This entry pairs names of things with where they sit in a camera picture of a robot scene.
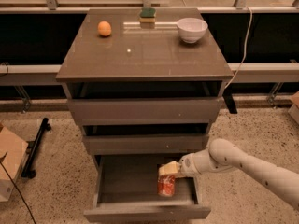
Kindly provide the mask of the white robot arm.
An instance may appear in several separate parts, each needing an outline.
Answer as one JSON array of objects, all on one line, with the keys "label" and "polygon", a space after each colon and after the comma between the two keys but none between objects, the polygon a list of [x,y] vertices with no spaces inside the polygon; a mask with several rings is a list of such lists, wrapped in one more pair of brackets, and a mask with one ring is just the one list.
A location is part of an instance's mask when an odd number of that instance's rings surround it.
[{"label": "white robot arm", "polygon": [[213,140],[208,148],[184,155],[158,169],[158,194],[171,197],[175,180],[237,168],[299,210],[299,174],[251,156],[225,139]]}]

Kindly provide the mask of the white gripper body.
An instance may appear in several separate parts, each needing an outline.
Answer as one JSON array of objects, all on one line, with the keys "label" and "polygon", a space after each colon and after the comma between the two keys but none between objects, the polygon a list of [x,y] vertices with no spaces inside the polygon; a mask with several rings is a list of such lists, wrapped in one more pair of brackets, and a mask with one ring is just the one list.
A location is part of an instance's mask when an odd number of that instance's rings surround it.
[{"label": "white gripper body", "polygon": [[195,177],[199,172],[194,164],[194,154],[187,154],[180,158],[180,172],[185,177]]}]

